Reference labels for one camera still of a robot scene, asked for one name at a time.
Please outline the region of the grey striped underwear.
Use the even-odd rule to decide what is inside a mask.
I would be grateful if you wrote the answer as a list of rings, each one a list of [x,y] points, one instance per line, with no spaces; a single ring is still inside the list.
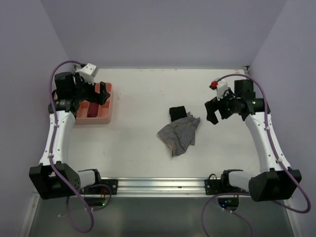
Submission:
[[[200,117],[188,112],[185,118],[167,124],[158,132],[159,139],[170,149],[172,157],[182,155],[189,146],[195,145],[200,121]]]

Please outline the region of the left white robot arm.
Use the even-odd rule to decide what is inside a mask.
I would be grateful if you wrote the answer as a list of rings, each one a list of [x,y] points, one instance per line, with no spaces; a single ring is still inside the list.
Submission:
[[[87,101],[103,106],[110,97],[107,84],[88,83],[79,73],[71,72],[56,74],[54,82],[55,98],[48,106],[47,143],[38,166],[30,168],[29,177],[42,199],[73,196],[74,191],[83,188],[97,194],[103,187],[98,170],[73,170],[68,165],[68,149],[80,103]]]

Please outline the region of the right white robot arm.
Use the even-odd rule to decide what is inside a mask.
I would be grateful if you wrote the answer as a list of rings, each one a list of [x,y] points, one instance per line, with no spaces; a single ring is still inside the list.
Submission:
[[[302,176],[299,170],[291,168],[283,155],[273,130],[270,108],[265,105],[264,98],[256,97],[253,82],[236,80],[231,89],[226,81],[215,80],[210,88],[217,95],[205,103],[206,119],[217,124],[216,111],[222,119],[240,115],[254,141],[260,166],[256,176],[241,169],[224,170],[220,181],[222,192],[231,194],[239,188],[249,193],[254,201],[289,199]]]

